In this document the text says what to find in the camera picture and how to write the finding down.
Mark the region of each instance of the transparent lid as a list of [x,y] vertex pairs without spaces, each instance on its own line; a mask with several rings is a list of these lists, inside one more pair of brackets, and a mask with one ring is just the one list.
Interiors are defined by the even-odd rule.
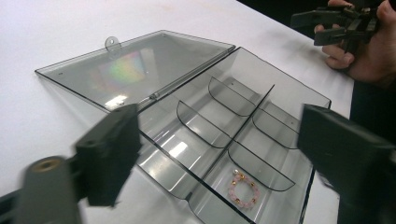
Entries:
[[233,45],[160,31],[37,69],[36,72],[104,110],[149,103],[194,77]]

